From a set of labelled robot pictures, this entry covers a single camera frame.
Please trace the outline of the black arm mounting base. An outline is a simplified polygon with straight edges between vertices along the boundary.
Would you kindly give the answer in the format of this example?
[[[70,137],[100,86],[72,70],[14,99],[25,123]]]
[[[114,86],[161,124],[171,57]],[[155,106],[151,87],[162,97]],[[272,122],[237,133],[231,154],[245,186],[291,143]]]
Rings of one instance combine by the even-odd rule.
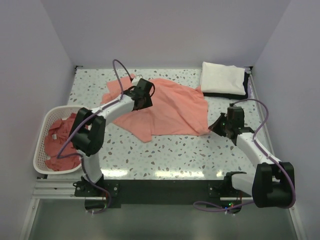
[[[229,207],[240,204],[250,195],[223,188],[223,180],[112,180],[100,179],[97,185],[106,195],[85,179],[74,182],[74,196],[85,198],[87,210],[121,208],[123,205],[192,205],[197,201]]]

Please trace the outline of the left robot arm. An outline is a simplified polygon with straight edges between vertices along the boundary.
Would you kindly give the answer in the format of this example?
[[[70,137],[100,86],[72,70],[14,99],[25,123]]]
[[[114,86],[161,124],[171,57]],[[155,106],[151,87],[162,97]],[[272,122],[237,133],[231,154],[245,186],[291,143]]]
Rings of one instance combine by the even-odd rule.
[[[99,196],[104,190],[99,151],[104,144],[106,126],[117,118],[153,105],[155,85],[141,78],[136,85],[121,92],[114,100],[93,109],[82,107],[75,116],[68,141],[81,159],[86,191]]]

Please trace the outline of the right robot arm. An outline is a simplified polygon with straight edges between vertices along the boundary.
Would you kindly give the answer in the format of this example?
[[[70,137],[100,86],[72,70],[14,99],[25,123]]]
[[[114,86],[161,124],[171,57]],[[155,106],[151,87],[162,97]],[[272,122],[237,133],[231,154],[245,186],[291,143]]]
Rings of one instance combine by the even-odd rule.
[[[228,172],[223,179],[223,192],[230,197],[242,191],[253,198],[259,208],[291,208],[296,201],[295,170],[268,151],[256,137],[256,132],[245,126],[242,107],[231,104],[226,113],[209,126],[215,134],[226,137],[250,160],[255,174],[243,171]]]

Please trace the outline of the salmon pink t-shirt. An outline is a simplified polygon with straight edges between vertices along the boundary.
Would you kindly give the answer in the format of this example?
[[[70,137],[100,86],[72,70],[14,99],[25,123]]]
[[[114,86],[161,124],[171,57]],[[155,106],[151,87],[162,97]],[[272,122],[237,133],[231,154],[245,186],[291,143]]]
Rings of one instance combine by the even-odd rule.
[[[200,87],[191,88],[172,80],[152,79],[152,106],[126,113],[113,124],[132,133],[143,143],[153,136],[208,134],[208,102]]]

